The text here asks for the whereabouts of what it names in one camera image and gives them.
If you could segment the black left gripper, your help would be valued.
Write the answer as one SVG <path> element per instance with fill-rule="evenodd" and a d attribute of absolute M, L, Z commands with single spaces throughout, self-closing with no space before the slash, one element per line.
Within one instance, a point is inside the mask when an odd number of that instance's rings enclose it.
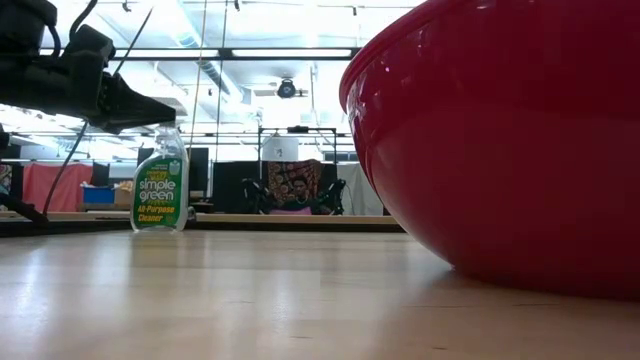
<path fill-rule="evenodd" d="M 0 104 L 87 118 L 106 133 L 174 124 L 176 110 L 106 72 L 113 41 L 83 25 L 58 57 L 0 46 Z"/>

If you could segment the black monitor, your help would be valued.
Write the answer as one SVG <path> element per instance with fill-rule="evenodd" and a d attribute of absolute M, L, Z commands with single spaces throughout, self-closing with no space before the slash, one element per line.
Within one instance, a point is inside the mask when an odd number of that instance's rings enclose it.
<path fill-rule="evenodd" d="M 133 178 L 134 194 L 142 201 L 176 199 L 189 191 L 205 194 L 208 162 L 205 149 L 142 149 Z"/>

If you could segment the green cleaner spray bottle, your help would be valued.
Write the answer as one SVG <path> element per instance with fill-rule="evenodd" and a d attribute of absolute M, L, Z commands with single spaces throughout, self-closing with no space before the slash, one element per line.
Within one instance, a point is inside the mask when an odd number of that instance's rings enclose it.
<path fill-rule="evenodd" d="M 175 126 L 156 129 L 151 155 L 133 177 L 130 223 L 136 232 L 182 231 L 188 219 L 189 157 Z"/>

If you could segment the blue storage bin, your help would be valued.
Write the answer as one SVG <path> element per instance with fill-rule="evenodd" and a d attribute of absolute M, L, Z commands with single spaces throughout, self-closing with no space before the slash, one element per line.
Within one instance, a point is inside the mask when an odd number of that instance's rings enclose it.
<path fill-rule="evenodd" d="M 115 190 L 113 187 L 83 187 L 84 204 L 113 204 Z"/>

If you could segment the red hanging cloth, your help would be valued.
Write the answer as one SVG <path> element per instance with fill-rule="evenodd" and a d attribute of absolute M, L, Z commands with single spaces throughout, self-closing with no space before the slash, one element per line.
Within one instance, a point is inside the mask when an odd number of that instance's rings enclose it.
<path fill-rule="evenodd" d="M 59 172 L 60 166 L 47 164 L 29 164 L 23 170 L 22 200 L 32 204 L 37 211 L 42 212 L 50 188 Z M 83 164 L 67 165 L 64 169 L 52 198 L 49 202 L 49 212 L 75 212 L 82 202 L 83 182 L 89 183 L 93 167 Z"/>

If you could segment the patterned hanging cloth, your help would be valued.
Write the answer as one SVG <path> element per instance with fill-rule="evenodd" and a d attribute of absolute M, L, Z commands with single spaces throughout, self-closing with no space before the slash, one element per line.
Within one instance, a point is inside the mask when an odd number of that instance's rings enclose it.
<path fill-rule="evenodd" d="M 315 198 L 321 179 L 323 165 L 317 160 L 295 162 L 268 162 L 267 183 L 269 191 L 279 203 L 293 201 L 301 194 L 297 182 L 303 183 L 305 196 Z"/>

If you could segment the light wooden desk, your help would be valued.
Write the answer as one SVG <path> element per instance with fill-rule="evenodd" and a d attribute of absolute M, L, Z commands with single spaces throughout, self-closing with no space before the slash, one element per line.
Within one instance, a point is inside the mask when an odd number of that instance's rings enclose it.
<path fill-rule="evenodd" d="M 53 212 L 51 221 L 129 220 L 124 211 Z M 197 213 L 196 220 L 204 223 L 279 223 L 279 224 L 350 224 L 398 225 L 392 216 L 330 216 L 330 215 L 250 215 Z"/>

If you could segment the person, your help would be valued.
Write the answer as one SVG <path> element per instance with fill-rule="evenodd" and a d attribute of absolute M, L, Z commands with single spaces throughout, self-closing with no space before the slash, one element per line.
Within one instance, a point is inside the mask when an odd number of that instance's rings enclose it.
<path fill-rule="evenodd" d="M 293 198 L 287 200 L 281 206 L 281 210 L 303 215 L 319 215 L 320 206 L 315 197 L 311 195 L 308 182 L 304 176 L 295 177 L 292 180 Z"/>

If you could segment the white hanging cloth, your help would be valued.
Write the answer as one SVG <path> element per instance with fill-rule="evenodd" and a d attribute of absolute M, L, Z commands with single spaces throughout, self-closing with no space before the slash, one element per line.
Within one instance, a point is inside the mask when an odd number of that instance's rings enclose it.
<path fill-rule="evenodd" d="M 383 204 L 359 163 L 339 164 L 337 177 L 346 183 L 342 200 L 345 215 L 383 215 Z"/>

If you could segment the large red bowl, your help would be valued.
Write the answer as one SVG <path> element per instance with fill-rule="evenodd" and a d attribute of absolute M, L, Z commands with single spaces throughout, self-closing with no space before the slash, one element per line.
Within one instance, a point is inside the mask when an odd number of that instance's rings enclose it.
<path fill-rule="evenodd" d="M 640 300 L 640 0 L 426 0 L 339 100 L 387 210 L 455 270 Z"/>

